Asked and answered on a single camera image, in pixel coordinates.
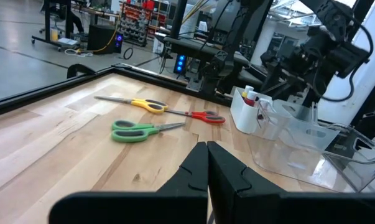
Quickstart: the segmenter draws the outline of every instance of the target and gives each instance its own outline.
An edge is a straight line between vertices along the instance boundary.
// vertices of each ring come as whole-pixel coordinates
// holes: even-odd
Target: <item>scissors handle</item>
[[[158,128],[147,128],[137,130],[114,130],[111,137],[119,142],[141,142],[147,140],[149,135],[157,134]]]
[[[206,116],[217,116],[218,113],[215,111],[202,111],[202,112],[197,112],[193,111],[192,114],[200,114],[200,115],[206,115]]]
[[[168,104],[166,103],[163,103],[163,102],[159,102],[157,100],[143,100],[143,99],[133,99],[133,100],[136,100],[136,101],[143,101],[143,102],[146,102],[146,103],[153,103],[153,104],[158,104],[160,106],[162,106],[164,109],[168,109]]]
[[[125,120],[118,120],[114,121],[113,125],[111,126],[113,130],[138,130],[138,129],[145,129],[145,128],[153,128],[153,124],[136,124],[130,121]]]
[[[141,108],[144,108],[151,113],[163,113],[165,111],[165,108],[161,105],[155,104],[155,103],[148,103],[146,101],[141,100],[132,100],[132,105],[140,106]]]
[[[192,118],[200,119],[211,124],[223,124],[226,121],[222,116],[210,116],[202,114],[192,114]]]

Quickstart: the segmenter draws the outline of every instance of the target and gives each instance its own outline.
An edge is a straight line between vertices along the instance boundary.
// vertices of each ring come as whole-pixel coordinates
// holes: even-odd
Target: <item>red scissors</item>
[[[210,124],[223,124],[226,121],[224,117],[219,116],[218,113],[214,111],[202,111],[202,112],[193,111],[189,113],[188,111],[183,112],[183,111],[174,111],[174,110],[166,109],[165,112],[180,114],[184,116],[190,116],[192,118],[200,119]]]

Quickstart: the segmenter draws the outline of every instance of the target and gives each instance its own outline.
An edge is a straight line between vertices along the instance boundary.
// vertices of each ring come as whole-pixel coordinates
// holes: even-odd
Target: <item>concrete floor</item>
[[[44,27],[41,5],[40,0],[0,1],[0,99],[65,80],[67,68],[75,63],[99,70],[118,62],[137,65],[157,57],[152,53],[151,41],[144,48],[134,46],[134,54],[129,60],[120,59],[119,54],[75,57],[57,52],[56,47],[43,42],[36,41],[32,45],[31,36],[40,36],[39,29]],[[85,32],[88,31],[89,15],[75,14],[81,17]],[[130,46],[124,43],[123,50]],[[173,63],[168,60],[167,66],[171,67]],[[153,60],[141,67],[158,72],[159,62]],[[166,70],[163,74],[175,76]]]

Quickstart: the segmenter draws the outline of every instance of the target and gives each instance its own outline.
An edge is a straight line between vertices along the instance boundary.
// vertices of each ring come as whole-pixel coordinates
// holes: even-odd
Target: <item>storage rack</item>
[[[162,13],[161,5],[167,6],[166,13]],[[166,20],[167,20],[167,14],[169,13],[169,9],[170,9],[169,6],[170,4],[159,2],[157,12],[155,11],[152,12],[152,17],[151,17],[152,20],[150,21],[150,25],[149,25],[149,35],[151,37],[154,37],[155,33],[157,32],[157,30],[160,29],[161,26],[167,28]]]
[[[145,47],[151,14],[151,10],[124,2],[120,30],[124,41]]]

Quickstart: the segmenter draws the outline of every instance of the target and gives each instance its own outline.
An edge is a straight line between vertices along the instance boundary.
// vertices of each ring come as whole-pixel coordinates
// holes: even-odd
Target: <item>wooden tabletop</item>
[[[221,126],[177,114],[93,98],[95,95],[151,98],[174,110],[214,110]],[[110,138],[111,123],[186,122],[179,129],[124,144]],[[155,191],[178,169],[198,141],[216,141],[256,172],[288,191],[325,191],[266,172],[252,159],[252,141],[239,132],[229,108],[111,74],[0,116],[0,223],[45,223],[51,206],[82,190]]]

